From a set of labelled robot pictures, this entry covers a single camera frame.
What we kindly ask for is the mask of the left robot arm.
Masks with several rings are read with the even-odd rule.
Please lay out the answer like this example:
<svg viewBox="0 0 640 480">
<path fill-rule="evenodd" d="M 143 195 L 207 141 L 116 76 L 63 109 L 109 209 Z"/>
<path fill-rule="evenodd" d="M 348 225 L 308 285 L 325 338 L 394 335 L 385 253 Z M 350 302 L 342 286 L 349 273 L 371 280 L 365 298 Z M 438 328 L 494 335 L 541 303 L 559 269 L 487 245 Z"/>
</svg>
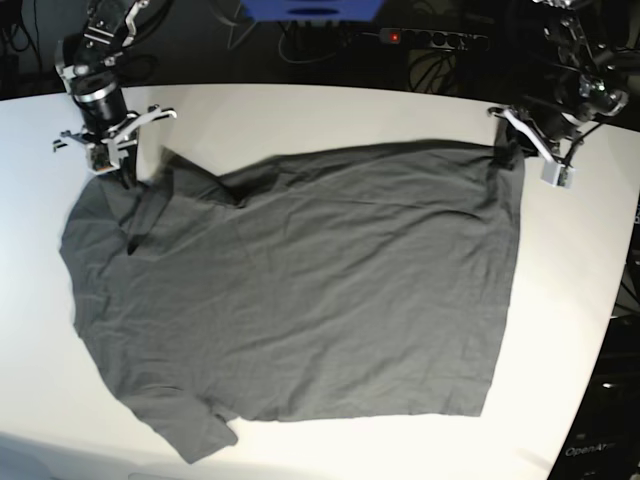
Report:
<svg viewBox="0 0 640 480">
<path fill-rule="evenodd" d="M 566 186 L 573 159 L 589 135 L 628 105 L 616 48 L 602 22 L 601 1 L 510 1 L 505 36 L 521 64 L 531 65 L 533 90 L 512 105 L 489 109 L 505 139 L 543 161 L 549 184 Z"/>
</svg>

